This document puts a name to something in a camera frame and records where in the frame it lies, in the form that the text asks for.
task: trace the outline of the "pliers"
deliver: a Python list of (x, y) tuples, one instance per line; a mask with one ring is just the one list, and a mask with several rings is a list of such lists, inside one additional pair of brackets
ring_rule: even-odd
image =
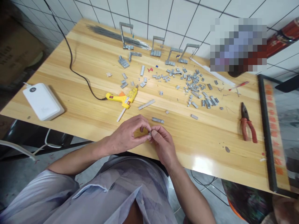
[(242, 134), (243, 134), (243, 139), (244, 141), (248, 141), (248, 136), (247, 136), (247, 132), (246, 132), (246, 124), (248, 124), (250, 130), (251, 130), (251, 134), (252, 134), (252, 141), (254, 143), (258, 143), (257, 137), (256, 137), (256, 132), (255, 129), (252, 125), (252, 122), (249, 120), (249, 115), (248, 115), (248, 111), (246, 109), (245, 104), (242, 102), (241, 104), (241, 129), (242, 129)]

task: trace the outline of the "orange trigger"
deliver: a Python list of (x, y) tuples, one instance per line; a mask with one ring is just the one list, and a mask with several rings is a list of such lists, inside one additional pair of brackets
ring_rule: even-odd
[(119, 96), (125, 96), (125, 93), (122, 91)]

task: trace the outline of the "white power bank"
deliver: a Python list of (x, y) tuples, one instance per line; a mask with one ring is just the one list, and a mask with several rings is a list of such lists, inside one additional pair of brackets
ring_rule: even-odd
[(37, 117), (42, 121), (49, 121), (64, 112), (52, 91), (43, 83), (28, 85), (23, 93)]

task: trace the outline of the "light blue shirt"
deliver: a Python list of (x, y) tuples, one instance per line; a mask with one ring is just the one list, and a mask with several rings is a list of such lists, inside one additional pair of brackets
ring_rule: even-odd
[(137, 157), (109, 159), (81, 188), (45, 170), (0, 214), (0, 223), (123, 223), (134, 200), (144, 223), (177, 223), (168, 185), (161, 168)]

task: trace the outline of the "white plastic rod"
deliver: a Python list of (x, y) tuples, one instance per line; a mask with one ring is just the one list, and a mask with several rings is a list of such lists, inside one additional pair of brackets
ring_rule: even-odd
[(228, 80), (227, 78), (223, 77), (222, 75), (218, 74), (217, 72), (211, 72), (211, 69), (206, 66), (206, 65), (202, 65), (200, 63), (198, 63), (197, 61), (195, 61), (193, 58), (189, 58), (191, 61), (194, 61), (196, 64), (198, 64), (200, 67), (202, 67), (204, 70), (208, 71), (209, 73), (211, 73), (213, 76), (215, 76), (216, 78), (220, 79), (221, 81), (225, 82), (226, 84), (229, 84), (230, 86), (235, 86), (236, 84), (233, 83), (232, 81)]
[(121, 117), (123, 116), (124, 112), (126, 111), (126, 109), (124, 108), (121, 112), (121, 114), (119, 115), (118, 119), (116, 122), (119, 122), (119, 120), (121, 119)]

